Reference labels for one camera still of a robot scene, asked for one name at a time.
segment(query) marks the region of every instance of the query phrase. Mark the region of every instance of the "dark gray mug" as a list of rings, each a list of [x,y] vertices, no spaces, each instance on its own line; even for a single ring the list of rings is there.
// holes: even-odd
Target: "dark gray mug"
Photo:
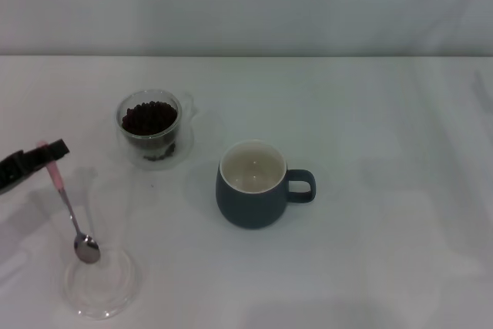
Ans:
[[[290,192],[290,181],[304,181],[310,191]],[[279,150],[260,140],[230,147],[217,170],[217,205],[224,217],[238,227],[267,227],[281,217],[288,202],[311,202],[316,192],[311,172],[288,170]]]

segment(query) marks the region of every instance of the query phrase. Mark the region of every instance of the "white wall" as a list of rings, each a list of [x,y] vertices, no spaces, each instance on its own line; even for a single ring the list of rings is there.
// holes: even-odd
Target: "white wall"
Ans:
[[[0,0],[0,52],[493,54],[493,0]]]

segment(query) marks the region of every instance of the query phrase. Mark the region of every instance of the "white table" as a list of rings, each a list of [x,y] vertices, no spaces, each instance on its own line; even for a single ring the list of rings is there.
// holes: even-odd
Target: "white table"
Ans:
[[[114,109],[144,88],[195,97],[195,146],[170,171],[117,148]],[[493,59],[1,57],[0,133],[2,157],[65,140],[83,229],[122,238],[143,278],[114,318],[74,315],[61,292],[72,225],[37,173],[0,198],[2,328],[493,323]],[[258,231],[214,199],[222,151],[246,138],[318,185]]]

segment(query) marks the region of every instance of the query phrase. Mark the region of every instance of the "spoon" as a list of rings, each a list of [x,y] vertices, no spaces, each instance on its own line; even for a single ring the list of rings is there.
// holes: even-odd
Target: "spoon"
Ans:
[[[46,144],[46,142],[39,142],[38,146],[44,146]],[[46,169],[48,170],[48,173],[52,178],[53,185],[58,190],[63,203],[69,209],[70,220],[74,224],[75,231],[77,233],[74,239],[75,254],[82,262],[86,264],[95,264],[101,257],[99,246],[91,236],[80,231],[79,223],[77,223],[74,210],[72,208],[72,205],[70,204],[69,198],[67,197],[67,192],[65,191],[65,187],[63,185],[62,175],[60,175],[60,171],[58,166],[56,166],[56,162],[50,162],[48,165],[46,165]]]

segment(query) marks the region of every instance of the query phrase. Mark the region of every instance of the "pink spoon handle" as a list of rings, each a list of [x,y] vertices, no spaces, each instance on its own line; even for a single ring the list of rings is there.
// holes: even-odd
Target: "pink spoon handle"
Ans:
[[[36,144],[36,146],[38,148],[41,146],[47,146],[47,145],[48,145],[48,143],[45,142],[44,140],[42,140]],[[55,188],[58,191],[63,190],[63,188],[64,188],[63,179],[62,179],[62,175],[60,175],[59,167],[56,166],[56,162],[52,161],[49,164],[47,164],[46,169],[48,170],[48,173],[49,173],[50,177],[52,178],[52,182],[53,182],[53,185],[55,186]]]

